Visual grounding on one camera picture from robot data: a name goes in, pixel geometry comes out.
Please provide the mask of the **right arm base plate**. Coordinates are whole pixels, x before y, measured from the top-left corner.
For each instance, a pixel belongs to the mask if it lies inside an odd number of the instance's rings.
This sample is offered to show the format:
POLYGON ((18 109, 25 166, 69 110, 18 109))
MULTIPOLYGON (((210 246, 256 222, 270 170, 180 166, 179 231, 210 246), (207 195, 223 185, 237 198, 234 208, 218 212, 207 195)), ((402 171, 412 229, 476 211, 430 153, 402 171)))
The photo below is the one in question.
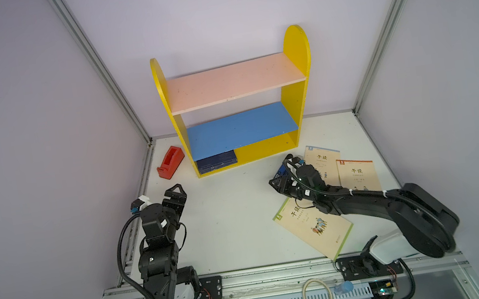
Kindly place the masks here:
POLYGON ((403 274, 404 272, 399 261, 384 265, 375 260, 375 258, 367 255, 363 256, 362 254, 339 258, 334 266, 345 281, 390 277, 403 274))

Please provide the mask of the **beige book green edge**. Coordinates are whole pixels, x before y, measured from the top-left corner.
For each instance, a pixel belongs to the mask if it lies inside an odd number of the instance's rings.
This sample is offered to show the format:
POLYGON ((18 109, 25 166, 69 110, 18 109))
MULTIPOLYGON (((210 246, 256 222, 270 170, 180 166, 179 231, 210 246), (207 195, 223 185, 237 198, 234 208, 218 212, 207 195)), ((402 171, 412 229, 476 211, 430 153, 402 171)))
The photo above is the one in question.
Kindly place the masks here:
POLYGON ((300 207, 294 199, 284 201, 273 221, 325 257, 339 258, 353 223, 342 216, 324 214, 316 208, 300 207))

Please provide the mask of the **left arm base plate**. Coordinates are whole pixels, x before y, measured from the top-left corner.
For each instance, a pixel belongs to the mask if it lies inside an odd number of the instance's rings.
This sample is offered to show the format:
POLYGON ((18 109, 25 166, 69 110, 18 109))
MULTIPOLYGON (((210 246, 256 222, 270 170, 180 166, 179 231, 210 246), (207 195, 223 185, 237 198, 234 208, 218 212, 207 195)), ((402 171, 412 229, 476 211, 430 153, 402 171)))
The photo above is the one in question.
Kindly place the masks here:
POLYGON ((223 299, 223 278, 221 275, 200 277, 194 287, 194 299, 223 299))

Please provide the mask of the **dark purple book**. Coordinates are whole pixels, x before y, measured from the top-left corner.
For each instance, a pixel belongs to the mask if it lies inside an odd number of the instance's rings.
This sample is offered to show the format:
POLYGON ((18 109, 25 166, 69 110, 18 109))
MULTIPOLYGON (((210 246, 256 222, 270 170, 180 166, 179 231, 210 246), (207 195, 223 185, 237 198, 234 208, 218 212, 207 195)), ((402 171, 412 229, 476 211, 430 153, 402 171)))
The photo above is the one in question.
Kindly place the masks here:
POLYGON ((237 156, 234 150, 226 151, 215 156, 200 159, 196 162, 196 166, 200 174, 208 174, 212 171, 220 170, 223 167, 237 164, 237 156))

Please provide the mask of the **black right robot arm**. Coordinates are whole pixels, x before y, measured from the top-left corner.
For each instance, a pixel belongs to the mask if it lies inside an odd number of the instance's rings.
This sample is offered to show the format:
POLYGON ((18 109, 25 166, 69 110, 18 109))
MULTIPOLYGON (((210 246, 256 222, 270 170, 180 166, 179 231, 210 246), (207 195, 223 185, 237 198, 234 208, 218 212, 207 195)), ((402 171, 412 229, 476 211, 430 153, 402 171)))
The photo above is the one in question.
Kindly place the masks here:
POLYGON ((285 197, 306 200, 326 215, 364 215, 392 221, 398 230, 374 236, 362 252, 375 263, 387 265, 414 253, 441 258, 456 250, 455 231, 460 219, 420 185, 399 189, 351 189, 327 184, 313 165, 287 155, 269 185, 285 197))

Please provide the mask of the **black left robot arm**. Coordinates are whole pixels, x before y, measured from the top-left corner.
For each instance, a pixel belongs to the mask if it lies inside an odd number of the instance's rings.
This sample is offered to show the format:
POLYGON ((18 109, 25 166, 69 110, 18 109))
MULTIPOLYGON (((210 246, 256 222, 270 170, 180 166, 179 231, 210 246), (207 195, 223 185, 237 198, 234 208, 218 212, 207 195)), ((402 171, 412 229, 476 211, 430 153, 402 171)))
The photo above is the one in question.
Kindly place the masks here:
POLYGON ((165 191, 161 203, 152 204, 146 197, 140 197, 131 204, 131 216, 120 232, 116 259, 122 279, 145 299, 197 299, 199 296, 200 280, 193 266, 177 267, 181 247, 175 236, 184 227, 180 218, 186 201, 187 193, 178 183, 165 191), (124 235, 136 219, 141 221, 145 233, 139 246, 140 284, 126 274, 122 261, 124 235))

